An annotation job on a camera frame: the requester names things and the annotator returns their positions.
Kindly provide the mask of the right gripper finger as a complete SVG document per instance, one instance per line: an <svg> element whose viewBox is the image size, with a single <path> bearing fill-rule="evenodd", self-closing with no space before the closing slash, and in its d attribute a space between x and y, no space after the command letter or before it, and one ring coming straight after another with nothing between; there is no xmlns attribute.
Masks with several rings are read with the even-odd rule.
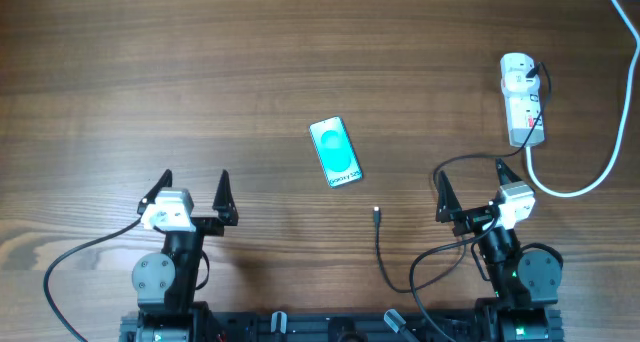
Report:
<svg viewBox="0 0 640 342"><path fill-rule="evenodd" d="M459 221L463 217L463 210L444 171L440 171L436 178L438 202L436 221L441 223Z"/></svg>
<svg viewBox="0 0 640 342"><path fill-rule="evenodd" d="M495 160L496 172L501 186L520 182L521 178L515 174L501 158Z"/></svg>

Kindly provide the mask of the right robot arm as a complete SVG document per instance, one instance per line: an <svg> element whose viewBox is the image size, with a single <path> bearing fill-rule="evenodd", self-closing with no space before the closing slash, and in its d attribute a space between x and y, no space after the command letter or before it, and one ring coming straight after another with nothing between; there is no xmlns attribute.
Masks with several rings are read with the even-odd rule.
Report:
<svg viewBox="0 0 640 342"><path fill-rule="evenodd" d="M480 341L553 341L563 337L558 302L564 261L548 245L522 245L517 223L529 218L535 192L502 160L496 161L499 188L487 205L463 209L445 172L436 177L436 220L453 224L458 236L470 234L472 256L493 298L476 301L474 314Z"/></svg>

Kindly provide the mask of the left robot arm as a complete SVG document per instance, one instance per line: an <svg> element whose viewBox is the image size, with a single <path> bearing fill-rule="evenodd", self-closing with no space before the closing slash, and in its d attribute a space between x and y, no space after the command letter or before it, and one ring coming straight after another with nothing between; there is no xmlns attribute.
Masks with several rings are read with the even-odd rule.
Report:
<svg viewBox="0 0 640 342"><path fill-rule="evenodd" d="M194 202L186 189L174 188L166 170L138 205L143 227L164 235L160 252L143 256L132 271L139 312L123 322L121 341L223 341L225 332L205 302L194 300L206 285L198 280L204 238L224 235L235 226L235 206L229 173L221 173L212 204L215 216L193 216Z"/></svg>

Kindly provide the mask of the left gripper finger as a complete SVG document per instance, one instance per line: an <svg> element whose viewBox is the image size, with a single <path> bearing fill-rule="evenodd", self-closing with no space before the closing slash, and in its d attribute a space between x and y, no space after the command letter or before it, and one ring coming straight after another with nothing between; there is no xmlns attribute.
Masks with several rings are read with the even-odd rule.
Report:
<svg viewBox="0 0 640 342"><path fill-rule="evenodd" d="M219 218L238 217L238 211L231 192L230 176L226 169L222 171L220 176L212 209L218 213Z"/></svg>
<svg viewBox="0 0 640 342"><path fill-rule="evenodd" d="M166 169L156 184L143 196L138 203L137 214L143 215L147 207L155 203L155 199L159 192L165 187L171 187L173 184L173 173L170 169Z"/></svg>

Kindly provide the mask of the teal screen smartphone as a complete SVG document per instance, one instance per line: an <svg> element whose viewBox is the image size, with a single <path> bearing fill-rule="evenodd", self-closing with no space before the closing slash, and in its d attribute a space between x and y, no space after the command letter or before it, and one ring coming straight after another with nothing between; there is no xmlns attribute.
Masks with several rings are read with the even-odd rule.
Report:
<svg viewBox="0 0 640 342"><path fill-rule="evenodd" d="M309 126L327 184L338 188L363 178L343 119L334 116Z"/></svg>

